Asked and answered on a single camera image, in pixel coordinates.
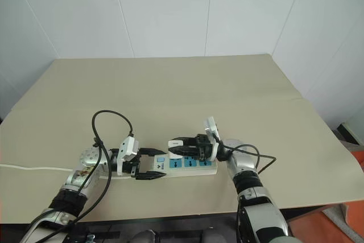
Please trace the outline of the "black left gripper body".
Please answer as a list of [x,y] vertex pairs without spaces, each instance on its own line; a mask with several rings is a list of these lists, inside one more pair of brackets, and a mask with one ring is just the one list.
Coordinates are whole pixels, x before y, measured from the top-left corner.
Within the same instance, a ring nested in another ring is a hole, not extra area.
[[131,178],[137,179],[140,169],[140,152],[131,155],[125,155],[123,158],[123,176],[129,175]]

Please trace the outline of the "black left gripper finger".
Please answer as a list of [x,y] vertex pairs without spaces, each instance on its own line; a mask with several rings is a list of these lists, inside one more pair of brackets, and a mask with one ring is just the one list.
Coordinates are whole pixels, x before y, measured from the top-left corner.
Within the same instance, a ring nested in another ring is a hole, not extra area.
[[153,148],[140,148],[138,154],[147,156],[156,156],[156,155],[165,155],[166,153],[164,151]]
[[146,171],[146,172],[138,172],[135,175],[136,180],[154,180],[159,179],[166,176],[166,173],[159,171]]

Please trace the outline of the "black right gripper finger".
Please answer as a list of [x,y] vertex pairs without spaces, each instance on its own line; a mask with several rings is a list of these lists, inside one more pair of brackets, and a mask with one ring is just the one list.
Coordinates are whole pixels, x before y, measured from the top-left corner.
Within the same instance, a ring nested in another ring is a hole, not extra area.
[[196,147],[191,146],[175,146],[169,148],[169,157],[171,159],[180,159],[184,156],[191,156],[192,158],[198,158],[199,152]]
[[179,145],[197,145],[196,137],[177,137],[173,139],[174,142],[179,142]]

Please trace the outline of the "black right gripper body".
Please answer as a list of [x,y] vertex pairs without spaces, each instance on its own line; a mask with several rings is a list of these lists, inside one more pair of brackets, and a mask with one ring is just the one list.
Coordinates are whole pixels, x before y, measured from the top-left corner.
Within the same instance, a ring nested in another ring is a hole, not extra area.
[[213,152],[213,145],[205,134],[196,135],[196,151],[195,159],[199,161],[210,161]]

